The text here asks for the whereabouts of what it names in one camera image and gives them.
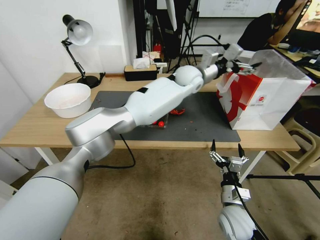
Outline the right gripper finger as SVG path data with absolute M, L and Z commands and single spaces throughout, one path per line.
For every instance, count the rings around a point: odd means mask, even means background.
M 215 139 L 212 140 L 212 145 L 210 147 L 209 156 L 218 167 L 225 166 L 225 159 L 216 152 Z
M 246 163 L 249 160 L 249 158 L 246 157 L 245 151 L 243 150 L 240 143 L 238 143 L 238 153 L 239 153 L 239 157 L 243 163 Z

